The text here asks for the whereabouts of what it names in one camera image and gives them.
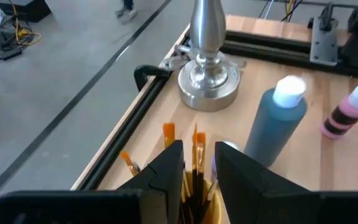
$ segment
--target black label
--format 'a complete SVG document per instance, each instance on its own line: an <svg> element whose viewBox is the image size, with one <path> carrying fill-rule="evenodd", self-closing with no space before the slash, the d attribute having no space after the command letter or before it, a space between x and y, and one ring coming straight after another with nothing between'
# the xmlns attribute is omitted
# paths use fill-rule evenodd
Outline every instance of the black label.
<svg viewBox="0 0 358 224"><path fill-rule="evenodd" d="M355 124L356 122L358 122L358 118L351 118L351 117L345 115L344 113L342 113L342 111L339 109L338 106L335 108L335 110L331 114L331 117L338 124L349 125L349 124Z"/></svg>
<svg viewBox="0 0 358 224"><path fill-rule="evenodd" d="M343 129L339 129L334 127L329 121L328 119L324 122L324 127L333 134L337 134L337 135L343 135L347 132L347 130L343 130Z"/></svg>

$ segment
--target silver lamp base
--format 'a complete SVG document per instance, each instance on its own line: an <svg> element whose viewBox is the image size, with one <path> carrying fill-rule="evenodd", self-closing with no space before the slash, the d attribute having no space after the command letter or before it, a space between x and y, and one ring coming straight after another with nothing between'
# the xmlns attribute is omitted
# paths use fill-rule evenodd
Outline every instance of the silver lamp base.
<svg viewBox="0 0 358 224"><path fill-rule="evenodd" d="M180 98L190 108L217 111L236 99L240 84L239 69L220 59L213 66L203 68L200 59L191 60L178 76Z"/></svg>

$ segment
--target plastic bottle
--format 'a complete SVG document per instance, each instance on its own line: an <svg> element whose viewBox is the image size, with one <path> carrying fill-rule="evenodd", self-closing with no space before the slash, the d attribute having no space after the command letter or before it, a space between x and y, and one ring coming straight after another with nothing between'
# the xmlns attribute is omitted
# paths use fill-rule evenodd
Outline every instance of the plastic bottle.
<svg viewBox="0 0 358 224"><path fill-rule="evenodd" d="M303 98L306 83L289 75L267 90L248 137L244 153L264 166L271 166L306 114Z"/></svg>
<svg viewBox="0 0 358 224"><path fill-rule="evenodd" d="M358 122L358 86L345 97L320 127L327 138L339 139Z"/></svg>

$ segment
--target person's leg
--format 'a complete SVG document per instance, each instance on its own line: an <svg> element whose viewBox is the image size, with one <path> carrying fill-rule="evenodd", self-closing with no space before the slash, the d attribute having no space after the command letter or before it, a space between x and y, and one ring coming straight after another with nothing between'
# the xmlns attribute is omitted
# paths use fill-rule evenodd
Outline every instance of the person's leg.
<svg viewBox="0 0 358 224"><path fill-rule="evenodd" d="M124 0L124 6L126 9L128 10L133 10L134 9L134 0Z"/></svg>
<svg viewBox="0 0 358 224"><path fill-rule="evenodd" d="M120 10L116 11L116 16L118 18L122 17L125 13L125 10L127 10L127 8L125 7L125 1L123 1L122 8Z"/></svg>
<svg viewBox="0 0 358 224"><path fill-rule="evenodd" d="M136 16L136 10L134 9L134 0L124 0L124 7L126 10L120 17L121 22L129 22L133 17Z"/></svg>

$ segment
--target shoe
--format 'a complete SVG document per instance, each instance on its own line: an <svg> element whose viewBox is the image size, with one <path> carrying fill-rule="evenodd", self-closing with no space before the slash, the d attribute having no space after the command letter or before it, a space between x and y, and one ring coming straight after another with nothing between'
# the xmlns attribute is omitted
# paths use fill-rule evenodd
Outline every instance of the shoe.
<svg viewBox="0 0 358 224"><path fill-rule="evenodd" d="M127 23L131 21L136 16L136 9L133 10L125 10L123 15L120 17L120 21L122 23Z"/></svg>
<svg viewBox="0 0 358 224"><path fill-rule="evenodd" d="M116 11L116 17L121 18L127 9L123 6L120 10Z"/></svg>

